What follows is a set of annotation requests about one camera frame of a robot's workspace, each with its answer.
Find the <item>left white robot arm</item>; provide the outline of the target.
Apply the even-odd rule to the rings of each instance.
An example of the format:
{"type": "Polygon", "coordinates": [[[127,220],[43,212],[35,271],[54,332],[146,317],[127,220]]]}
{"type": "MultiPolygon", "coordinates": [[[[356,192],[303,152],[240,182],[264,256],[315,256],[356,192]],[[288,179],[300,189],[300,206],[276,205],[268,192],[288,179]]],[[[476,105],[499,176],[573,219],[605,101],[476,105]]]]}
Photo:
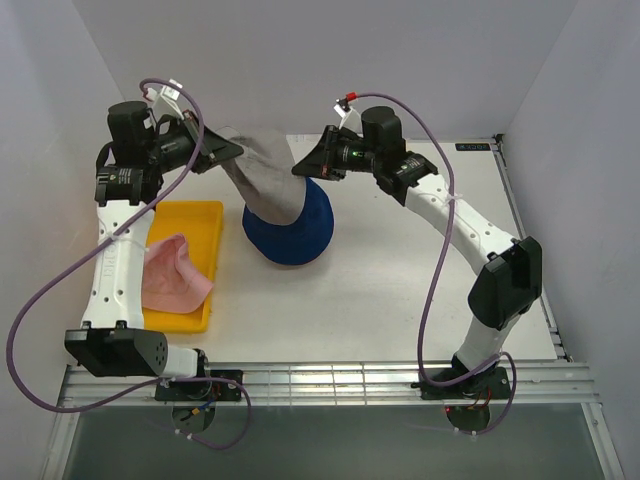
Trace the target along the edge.
{"type": "Polygon", "coordinates": [[[81,326],[64,345],[96,377],[177,378],[190,399],[212,387],[195,349],[174,347],[144,326],[142,282],[146,241],[165,173],[185,168],[204,173],[242,154],[174,100],[125,101],[108,110],[111,140],[96,161],[99,221],[91,296],[81,326]]]}

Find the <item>blue hat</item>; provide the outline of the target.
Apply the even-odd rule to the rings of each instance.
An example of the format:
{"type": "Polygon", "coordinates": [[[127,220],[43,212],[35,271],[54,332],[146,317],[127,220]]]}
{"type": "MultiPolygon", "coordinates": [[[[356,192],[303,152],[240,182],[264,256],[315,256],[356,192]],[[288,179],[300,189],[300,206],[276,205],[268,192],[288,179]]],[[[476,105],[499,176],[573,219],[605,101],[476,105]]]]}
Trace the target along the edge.
{"type": "Polygon", "coordinates": [[[248,240],[268,260],[284,266],[300,266],[319,257],[334,232],[334,215],[325,191],[310,178],[301,213],[289,225],[261,219],[244,207],[242,227],[248,240]]]}

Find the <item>grey hat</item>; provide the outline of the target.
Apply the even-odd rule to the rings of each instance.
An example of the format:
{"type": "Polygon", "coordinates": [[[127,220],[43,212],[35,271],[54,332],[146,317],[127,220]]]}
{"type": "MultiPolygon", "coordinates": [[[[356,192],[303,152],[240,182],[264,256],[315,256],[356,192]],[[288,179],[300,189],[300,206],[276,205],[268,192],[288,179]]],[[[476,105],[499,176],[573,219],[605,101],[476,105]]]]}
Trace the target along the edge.
{"type": "Polygon", "coordinates": [[[286,136],[273,129],[239,131],[225,126],[218,134],[243,148],[222,168],[251,213],[260,220],[287,226],[300,216],[306,196],[305,181],[293,175],[294,158],[286,136]]]}

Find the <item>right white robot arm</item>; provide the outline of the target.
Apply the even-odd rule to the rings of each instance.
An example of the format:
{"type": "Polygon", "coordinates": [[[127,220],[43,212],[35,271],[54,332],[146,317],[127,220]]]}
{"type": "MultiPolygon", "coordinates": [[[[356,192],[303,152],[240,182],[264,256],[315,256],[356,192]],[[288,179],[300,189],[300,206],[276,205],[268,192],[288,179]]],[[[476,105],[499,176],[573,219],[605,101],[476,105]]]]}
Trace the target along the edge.
{"type": "Polygon", "coordinates": [[[458,394],[474,397],[487,386],[485,370],[498,360],[513,325],[541,296],[541,245],[501,230],[455,196],[432,162],[407,149],[392,108],[358,113],[341,102],[335,109],[339,124],[325,127],[292,172],[329,181],[349,172],[370,173],[384,193],[441,233],[444,247],[463,256],[476,276],[468,295],[473,317],[454,354],[451,382],[458,394]]]}

